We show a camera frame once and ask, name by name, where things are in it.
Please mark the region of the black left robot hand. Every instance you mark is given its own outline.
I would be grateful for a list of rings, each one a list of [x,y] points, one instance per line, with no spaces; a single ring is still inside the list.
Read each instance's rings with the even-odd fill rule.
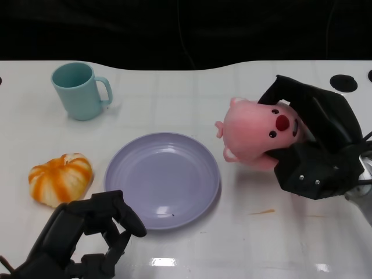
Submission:
[[[92,234],[103,236],[108,251],[84,255],[79,263],[74,262],[71,257],[80,237]],[[1,258],[9,271],[1,278],[113,278],[131,236],[146,234],[121,190],[63,203],[49,218],[22,265],[14,269]]]

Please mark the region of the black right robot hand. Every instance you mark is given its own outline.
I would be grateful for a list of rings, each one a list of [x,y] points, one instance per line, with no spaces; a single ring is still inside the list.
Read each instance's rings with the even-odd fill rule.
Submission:
[[[371,173],[362,159],[371,152],[371,134],[363,136],[341,94],[277,76],[259,103],[282,100],[296,111],[313,139],[268,151],[278,160],[274,173],[281,189],[318,200],[371,184],[370,178],[362,178]]]

